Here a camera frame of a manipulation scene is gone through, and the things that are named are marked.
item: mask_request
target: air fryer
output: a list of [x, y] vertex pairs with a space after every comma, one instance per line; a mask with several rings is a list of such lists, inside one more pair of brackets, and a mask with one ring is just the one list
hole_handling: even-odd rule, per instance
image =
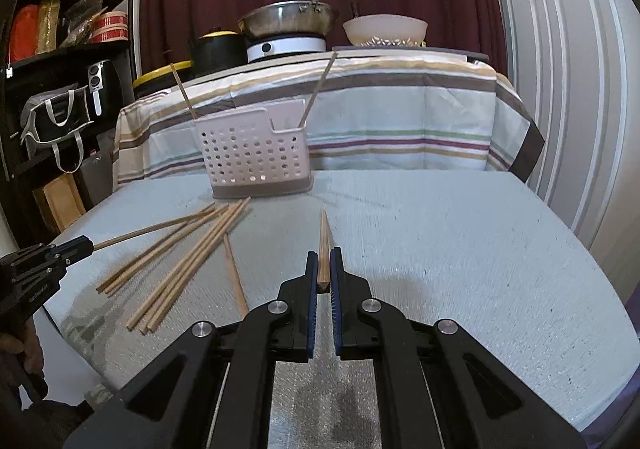
[[89, 116], [94, 122], [113, 120], [123, 106], [120, 77], [110, 60], [92, 64], [87, 69]]

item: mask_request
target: white bowl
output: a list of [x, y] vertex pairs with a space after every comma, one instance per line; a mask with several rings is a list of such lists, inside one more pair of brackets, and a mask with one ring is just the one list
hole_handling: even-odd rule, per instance
[[420, 46], [427, 35], [427, 23], [404, 15], [363, 15], [342, 26], [354, 46]]

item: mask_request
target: red striped container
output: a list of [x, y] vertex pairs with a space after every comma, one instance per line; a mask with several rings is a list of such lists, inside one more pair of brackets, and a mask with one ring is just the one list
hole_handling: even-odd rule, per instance
[[98, 31], [94, 31], [91, 37], [92, 43], [106, 43], [109, 41], [129, 40], [129, 28], [123, 24], [112, 25]]
[[102, 14], [98, 19], [94, 22], [94, 32], [101, 30], [103, 28], [108, 28], [109, 26], [116, 25], [129, 25], [129, 18], [127, 14], [124, 12], [107, 12]]

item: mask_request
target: yellow lid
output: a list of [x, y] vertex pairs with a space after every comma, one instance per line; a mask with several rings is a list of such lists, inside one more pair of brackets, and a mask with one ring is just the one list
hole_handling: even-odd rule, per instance
[[210, 34], [205, 34], [202, 37], [199, 37], [198, 39], [202, 39], [203, 37], [218, 37], [218, 36], [221, 36], [221, 35], [239, 35], [239, 33], [238, 32], [231, 32], [229, 30], [223, 30], [221, 32], [213, 32], [213, 33], [210, 33]]
[[[176, 70], [191, 68], [191, 61], [181, 61], [179, 63], [175, 63], [174, 67]], [[158, 68], [157, 70], [151, 70], [148, 74], [141, 75], [136, 80], [134, 80], [132, 86], [134, 88], [137, 88], [140, 84], [144, 84], [145, 82], [149, 82], [150, 80], [158, 79], [158, 77], [162, 77], [163, 75], [170, 73], [171, 66], [163, 66], [162, 68]]]

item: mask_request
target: bag handle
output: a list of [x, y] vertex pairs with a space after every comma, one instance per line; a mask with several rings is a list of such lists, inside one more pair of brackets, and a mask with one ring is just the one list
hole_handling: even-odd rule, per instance
[[66, 124], [66, 121], [69, 120], [71, 116], [71, 111], [74, 109], [74, 98], [76, 96], [76, 90], [69, 90], [69, 102], [66, 105], [66, 119], [63, 122], [56, 122], [56, 116], [53, 114], [53, 106], [51, 105], [51, 99], [48, 98], [45, 100], [44, 105], [47, 108], [47, 114], [49, 115], [49, 120], [56, 124], [58, 127], [63, 127]]
[[80, 136], [80, 133], [78, 131], [74, 133], [74, 137], [76, 137], [76, 145], [78, 146], [78, 165], [73, 171], [67, 171], [65, 169], [62, 169], [62, 166], [60, 165], [60, 149], [58, 148], [58, 144], [55, 142], [51, 144], [51, 148], [53, 149], [53, 155], [56, 157], [56, 165], [58, 166], [58, 169], [60, 169], [60, 171], [67, 174], [73, 174], [78, 169], [80, 169], [80, 166], [82, 165], [82, 160], [84, 159], [84, 147], [82, 147], [82, 137]]

